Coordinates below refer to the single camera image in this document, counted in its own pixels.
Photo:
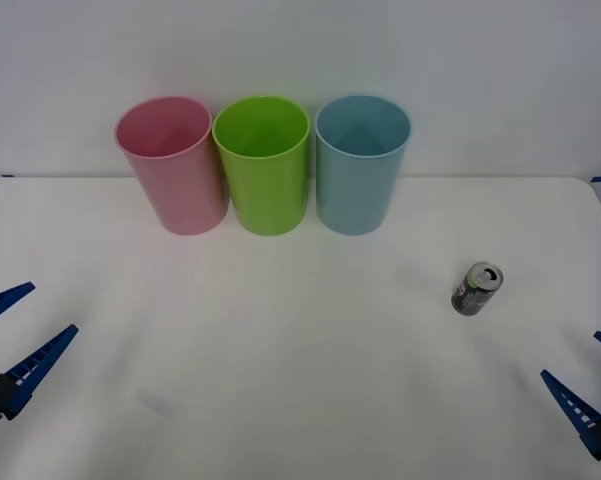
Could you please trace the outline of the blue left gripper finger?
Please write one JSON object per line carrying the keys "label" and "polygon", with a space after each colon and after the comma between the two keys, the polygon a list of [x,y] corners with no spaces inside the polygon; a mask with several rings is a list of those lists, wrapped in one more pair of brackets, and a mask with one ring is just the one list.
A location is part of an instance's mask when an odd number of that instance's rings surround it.
{"label": "blue left gripper finger", "polygon": [[26,295],[35,290],[35,285],[31,282],[18,285],[0,293],[0,315],[15,305]]}
{"label": "blue left gripper finger", "polygon": [[24,360],[0,374],[0,419],[11,421],[20,414],[78,332],[76,325],[69,325]]}

